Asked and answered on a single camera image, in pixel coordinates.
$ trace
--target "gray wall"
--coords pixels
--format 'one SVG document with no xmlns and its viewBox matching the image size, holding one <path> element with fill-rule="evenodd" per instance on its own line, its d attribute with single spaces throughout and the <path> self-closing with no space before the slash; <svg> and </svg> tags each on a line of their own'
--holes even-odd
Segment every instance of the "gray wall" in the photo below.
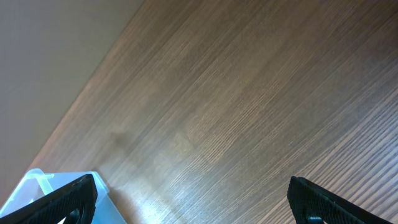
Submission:
<svg viewBox="0 0 398 224">
<path fill-rule="evenodd" d="M 142 1 L 0 1 L 0 204 Z"/>
</svg>

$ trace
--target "wood grain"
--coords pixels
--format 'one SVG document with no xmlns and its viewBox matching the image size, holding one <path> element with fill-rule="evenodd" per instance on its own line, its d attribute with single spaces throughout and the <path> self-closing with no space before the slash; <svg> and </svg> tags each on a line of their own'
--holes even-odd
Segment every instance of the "wood grain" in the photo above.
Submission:
<svg viewBox="0 0 398 224">
<path fill-rule="evenodd" d="M 131 223 L 289 223 L 291 175 L 398 222 L 396 1 L 146 1 L 31 167 Z"/>
</svg>

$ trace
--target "light blue plastic bin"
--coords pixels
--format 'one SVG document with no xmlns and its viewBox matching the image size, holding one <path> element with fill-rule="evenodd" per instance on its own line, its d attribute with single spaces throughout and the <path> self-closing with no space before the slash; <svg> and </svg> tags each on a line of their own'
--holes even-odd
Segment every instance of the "light blue plastic bin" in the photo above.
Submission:
<svg viewBox="0 0 398 224">
<path fill-rule="evenodd" d="M 54 190 L 85 175 L 92 174 L 98 197 L 92 223 L 125 224 L 123 217 L 108 197 L 109 189 L 97 172 L 69 172 L 44 174 L 40 169 L 28 171 L 0 210 L 0 218 L 36 201 Z"/>
</svg>

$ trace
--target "translucent plastic bin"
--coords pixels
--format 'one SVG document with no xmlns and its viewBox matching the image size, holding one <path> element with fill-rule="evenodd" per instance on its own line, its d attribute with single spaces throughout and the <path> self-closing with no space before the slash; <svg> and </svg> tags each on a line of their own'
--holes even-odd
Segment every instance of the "translucent plastic bin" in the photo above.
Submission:
<svg viewBox="0 0 398 224">
<path fill-rule="evenodd" d="M 108 197 L 109 189 L 97 172 L 69 172 L 44 174 L 40 169 L 28 171 L 0 210 L 0 218 L 36 201 L 54 190 L 85 175 L 92 174 L 98 197 L 92 223 L 126 223 Z"/>
</svg>

